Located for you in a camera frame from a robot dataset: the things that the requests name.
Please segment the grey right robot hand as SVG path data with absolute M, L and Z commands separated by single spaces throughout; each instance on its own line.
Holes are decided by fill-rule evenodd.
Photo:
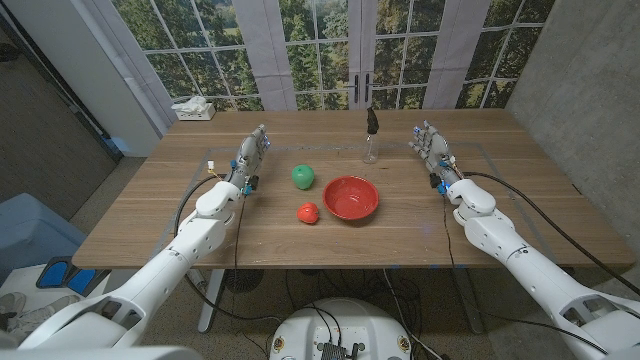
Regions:
M 409 147 L 423 160 L 429 172 L 430 186 L 445 194 L 451 185 L 464 177 L 457 168 L 447 140 L 427 121 L 423 127 L 413 129 L 413 136 Z

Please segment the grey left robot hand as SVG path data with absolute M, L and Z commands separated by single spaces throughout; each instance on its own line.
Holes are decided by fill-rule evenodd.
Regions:
M 231 172 L 225 180 L 239 188 L 242 193 L 247 193 L 247 188 L 250 191 L 255 190 L 257 182 L 252 181 L 252 178 L 257 177 L 270 145 L 266 126 L 260 124 L 242 141 L 236 157 L 231 161 Z

